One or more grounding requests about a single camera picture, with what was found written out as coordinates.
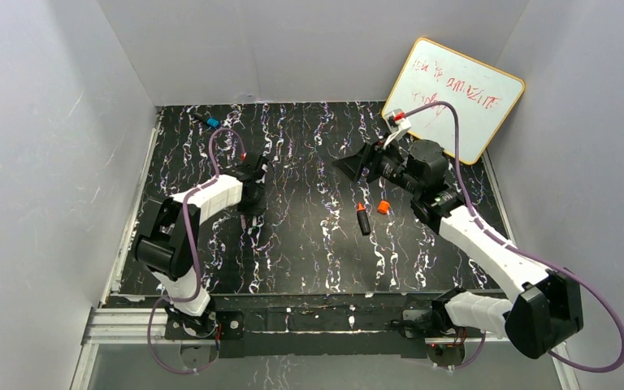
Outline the orange highlighter cap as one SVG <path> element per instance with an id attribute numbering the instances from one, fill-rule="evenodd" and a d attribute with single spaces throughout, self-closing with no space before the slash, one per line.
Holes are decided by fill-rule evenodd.
<path id="1" fill-rule="evenodd" d="M 388 201 L 382 200 L 378 207 L 377 207 L 377 211 L 382 214 L 382 215 L 387 215 L 390 209 L 390 204 Z"/>

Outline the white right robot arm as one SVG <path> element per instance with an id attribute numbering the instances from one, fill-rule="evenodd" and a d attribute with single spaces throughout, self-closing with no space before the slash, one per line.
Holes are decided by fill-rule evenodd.
<path id="1" fill-rule="evenodd" d="M 471 212 L 446 182 L 449 161 L 434 141 L 415 141 L 403 156 L 396 146 L 379 140 L 332 165 L 352 181 L 384 178 L 404 189 L 418 220 L 467 254 L 505 294 L 494 298 L 453 288 L 431 302 L 427 319 L 407 325 L 427 332 L 476 327 L 507 338 L 528 358 L 539 358 L 583 329 L 579 284 L 515 253 Z"/>

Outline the black orange highlighter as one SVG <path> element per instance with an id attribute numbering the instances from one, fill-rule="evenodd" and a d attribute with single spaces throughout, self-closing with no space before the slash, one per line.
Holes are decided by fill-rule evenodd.
<path id="1" fill-rule="evenodd" d="M 357 204 L 356 216 L 358 226 L 361 230 L 361 234 L 363 236 L 369 236 L 371 234 L 371 223 L 369 220 L 369 216 L 366 212 L 366 208 L 361 202 Z"/>

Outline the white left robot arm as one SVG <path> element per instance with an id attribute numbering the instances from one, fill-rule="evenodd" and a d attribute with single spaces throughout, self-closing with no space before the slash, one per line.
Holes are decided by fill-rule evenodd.
<path id="1" fill-rule="evenodd" d="M 231 206 L 244 216 L 263 214 L 269 166 L 264 154 L 244 154 L 240 164 L 204 185 L 148 200 L 130 255 L 160 281 L 179 312 L 201 317 L 210 302 L 191 247 L 200 225 Z"/>

